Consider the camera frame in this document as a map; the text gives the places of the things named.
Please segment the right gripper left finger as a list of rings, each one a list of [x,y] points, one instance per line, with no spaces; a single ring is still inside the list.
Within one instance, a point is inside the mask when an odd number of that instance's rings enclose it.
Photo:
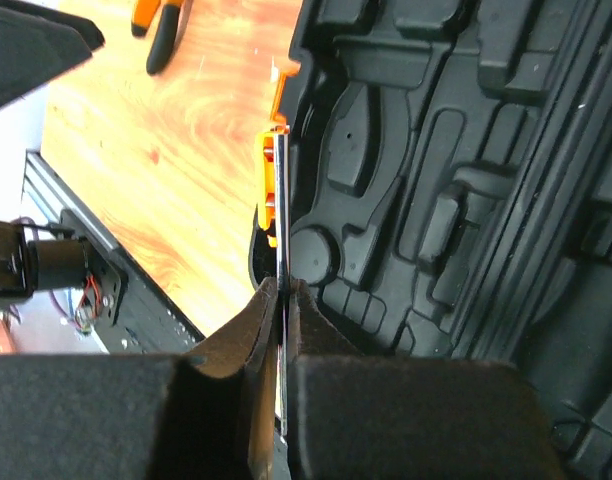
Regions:
[[[184,354],[0,354],[0,479],[268,479],[277,283]]]

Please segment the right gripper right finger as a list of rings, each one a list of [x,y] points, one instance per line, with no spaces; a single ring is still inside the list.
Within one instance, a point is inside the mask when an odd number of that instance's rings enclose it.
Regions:
[[[534,390],[511,367],[366,356],[295,281],[287,339],[296,479],[562,479]]]

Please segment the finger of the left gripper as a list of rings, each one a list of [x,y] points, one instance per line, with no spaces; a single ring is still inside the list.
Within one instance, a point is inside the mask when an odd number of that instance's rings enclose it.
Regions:
[[[0,1],[0,109],[86,62],[104,43],[89,19]]]

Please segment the orange handled pliers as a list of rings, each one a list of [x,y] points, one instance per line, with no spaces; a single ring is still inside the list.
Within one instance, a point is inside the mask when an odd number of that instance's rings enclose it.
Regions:
[[[131,34],[144,38],[157,13],[160,13],[152,45],[146,60],[146,72],[155,76],[163,72],[175,51],[184,0],[136,0],[131,16]]]

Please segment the orange utility knife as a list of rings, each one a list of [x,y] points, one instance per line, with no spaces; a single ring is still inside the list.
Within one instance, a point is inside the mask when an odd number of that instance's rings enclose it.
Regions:
[[[287,337],[291,294],[289,134],[288,126],[277,125],[258,134],[255,143],[257,223],[276,251],[280,436],[283,439],[288,434]]]

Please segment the black plastic tool case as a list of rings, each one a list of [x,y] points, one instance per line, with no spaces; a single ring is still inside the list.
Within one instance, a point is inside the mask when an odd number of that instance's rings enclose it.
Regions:
[[[612,1],[305,1],[291,270],[362,352],[501,361],[612,479]]]

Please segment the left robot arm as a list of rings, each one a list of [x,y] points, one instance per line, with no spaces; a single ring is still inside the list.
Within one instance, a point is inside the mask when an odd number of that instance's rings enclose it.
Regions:
[[[0,114],[12,103],[86,62],[104,44],[90,20],[26,1],[0,1]],[[0,159],[6,156],[0,127]],[[68,228],[47,226],[52,240],[29,240],[40,226],[0,221],[0,303],[80,284],[91,247]]]

